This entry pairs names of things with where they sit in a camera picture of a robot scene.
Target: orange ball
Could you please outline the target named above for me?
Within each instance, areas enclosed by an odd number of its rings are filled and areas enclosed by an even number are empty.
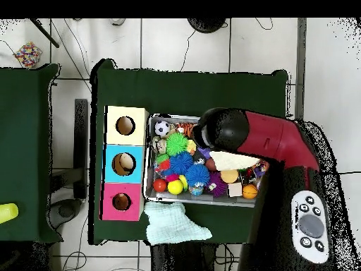
[[[248,200],[252,200],[257,195],[256,186],[253,184],[248,184],[248,185],[243,186],[242,195],[244,198],[247,198]]]
[[[156,179],[153,183],[153,189],[156,192],[164,192],[166,190],[166,182],[163,179]]]

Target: green tablecloth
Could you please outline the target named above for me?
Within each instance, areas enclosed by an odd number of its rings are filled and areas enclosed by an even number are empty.
[[[145,213],[139,222],[99,220],[105,105],[144,107],[150,114],[186,116],[201,116],[213,107],[243,108],[282,117],[286,114],[285,71],[260,75],[116,70],[107,59],[93,68],[91,77],[91,136],[96,138],[96,147],[94,152],[91,150],[90,158],[90,185],[95,183],[94,190],[90,189],[90,207],[94,208],[94,228],[90,227],[90,233],[94,230],[96,243],[104,239],[146,240],[149,224]],[[212,243],[247,242],[254,216],[254,210],[249,207],[198,204],[185,204],[185,212],[196,224],[210,229],[213,237],[207,241]]]
[[[34,71],[0,68],[0,204],[17,218],[0,224],[0,241],[60,241],[47,224],[49,84],[57,64]]]

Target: small wooden block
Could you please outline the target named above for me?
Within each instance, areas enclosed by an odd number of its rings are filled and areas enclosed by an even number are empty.
[[[146,127],[148,121],[148,112],[144,108],[135,107],[115,107],[107,106],[108,112],[106,114],[106,143],[111,145],[145,145]],[[134,131],[129,135],[122,135],[119,133],[119,122],[122,122],[126,117],[129,122],[131,119],[133,122]]]
[[[242,196],[242,183],[232,183],[228,185],[228,195],[230,198]]]
[[[114,207],[114,197],[119,193],[130,199],[127,210],[117,210]],[[144,208],[142,184],[105,183],[102,195],[103,214],[99,216],[100,220],[139,221]]]
[[[144,168],[144,146],[106,145],[105,183],[142,183]],[[129,175],[119,175],[113,170],[113,159],[118,154],[127,153],[135,158],[135,168]]]

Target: soccer ball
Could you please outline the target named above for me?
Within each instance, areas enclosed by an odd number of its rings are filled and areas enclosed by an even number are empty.
[[[171,127],[166,121],[158,121],[154,125],[154,131],[160,137],[167,135],[170,130]]]

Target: toy bin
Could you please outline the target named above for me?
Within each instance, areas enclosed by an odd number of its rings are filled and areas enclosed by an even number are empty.
[[[257,196],[253,199],[246,199],[242,196],[228,196],[228,193],[232,193],[232,188],[228,190],[223,196],[215,198],[212,194],[204,191],[202,195],[191,195],[188,191],[182,192],[178,195],[173,195],[168,191],[156,192],[153,189],[153,182],[158,179],[158,175],[154,173],[154,161],[157,156],[152,150],[152,139],[155,136],[154,125],[157,121],[167,121],[170,124],[176,123],[192,123],[196,124],[199,117],[195,116],[178,116],[178,115],[166,115],[152,114],[148,118],[147,123],[147,142],[145,151],[145,172],[143,180],[143,196],[147,200],[164,201],[164,202],[182,202],[182,203],[197,203],[204,205],[225,205],[236,207],[254,207],[257,199],[267,190],[267,177],[268,172],[261,177],[259,182],[259,190]]]

